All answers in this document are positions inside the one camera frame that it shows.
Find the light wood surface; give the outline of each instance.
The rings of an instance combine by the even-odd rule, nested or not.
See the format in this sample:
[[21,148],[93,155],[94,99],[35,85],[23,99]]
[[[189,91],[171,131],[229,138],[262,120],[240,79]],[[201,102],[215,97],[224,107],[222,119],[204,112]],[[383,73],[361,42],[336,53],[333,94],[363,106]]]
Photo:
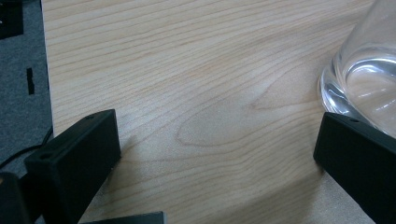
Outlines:
[[81,221],[372,223],[312,158],[318,76],[372,2],[44,0],[55,132],[117,110]]

